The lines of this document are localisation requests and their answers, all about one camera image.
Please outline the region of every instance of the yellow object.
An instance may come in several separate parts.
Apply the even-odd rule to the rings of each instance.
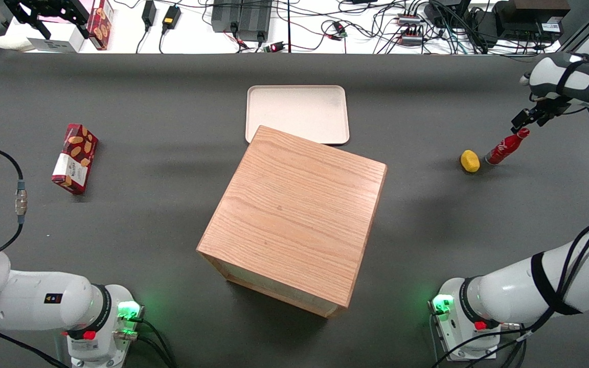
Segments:
[[[481,168],[481,161],[474,151],[467,150],[460,155],[460,165],[466,172],[477,172]]]

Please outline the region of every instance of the wood grain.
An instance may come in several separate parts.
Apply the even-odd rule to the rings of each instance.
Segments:
[[[260,126],[197,250],[348,308],[386,170]]]

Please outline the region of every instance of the dark gray table mat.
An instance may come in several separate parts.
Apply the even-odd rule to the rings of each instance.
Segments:
[[[586,112],[531,127],[488,175],[457,168],[464,149],[486,153],[530,106],[517,80],[531,67],[495,56],[0,51],[0,148],[18,159],[30,196],[7,254],[17,270],[128,287],[183,367],[430,366],[425,301],[442,282],[552,249],[589,224]],[[229,284],[195,252],[247,147],[255,84],[343,86],[351,140],[340,149],[389,166],[350,310],[337,319]],[[68,123],[101,140],[81,198],[51,183]],[[14,186],[0,157],[0,244],[15,229]],[[56,354],[53,333],[10,335]],[[142,344],[131,349],[129,368],[159,365]],[[524,366],[587,365],[589,313],[550,321]],[[48,365],[0,341],[0,366]]]

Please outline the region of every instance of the red button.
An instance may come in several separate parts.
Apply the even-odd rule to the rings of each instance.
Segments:
[[[474,322],[474,328],[477,329],[477,331],[481,331],[482,329],[487,329],[488,325],[483,321],[476,321]]]

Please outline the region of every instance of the beige tray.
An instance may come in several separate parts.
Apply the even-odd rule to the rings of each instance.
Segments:
[[[341,86],[253,86],[247,91],[245,139],[259,126],[320,144],[349,140],[347,100]]]

